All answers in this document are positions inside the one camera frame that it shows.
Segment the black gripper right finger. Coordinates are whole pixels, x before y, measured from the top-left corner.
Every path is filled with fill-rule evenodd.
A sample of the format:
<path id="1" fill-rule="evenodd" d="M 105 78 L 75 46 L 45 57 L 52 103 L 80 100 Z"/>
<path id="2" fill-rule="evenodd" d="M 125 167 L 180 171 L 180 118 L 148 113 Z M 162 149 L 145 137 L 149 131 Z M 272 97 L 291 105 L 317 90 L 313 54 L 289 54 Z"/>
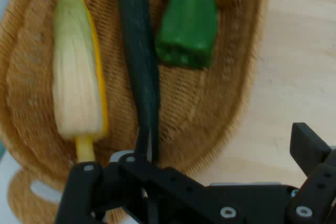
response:
<path id="1" fill-rule="evenodd" d="M 335 223 L 335 149 L 307 124 L 294 123 L 290 154 L 307 179 L 289 203 L 289 222 Z"/>

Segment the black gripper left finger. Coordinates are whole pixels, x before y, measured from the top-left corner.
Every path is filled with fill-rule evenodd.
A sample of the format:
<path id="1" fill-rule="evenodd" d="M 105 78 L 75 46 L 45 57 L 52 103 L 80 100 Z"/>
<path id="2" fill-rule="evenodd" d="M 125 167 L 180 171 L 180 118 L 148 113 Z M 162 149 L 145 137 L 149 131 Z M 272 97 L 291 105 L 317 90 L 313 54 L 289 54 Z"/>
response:
<path id="1" fill-rule="evenodd" d="M 103 168 L 74 166 L 56 223 L 103 223 L 122 208 L 137 223 L 221 223 L 220 201 L 203 185 L 173 168 L 161 169 L 132 155 Z"/>

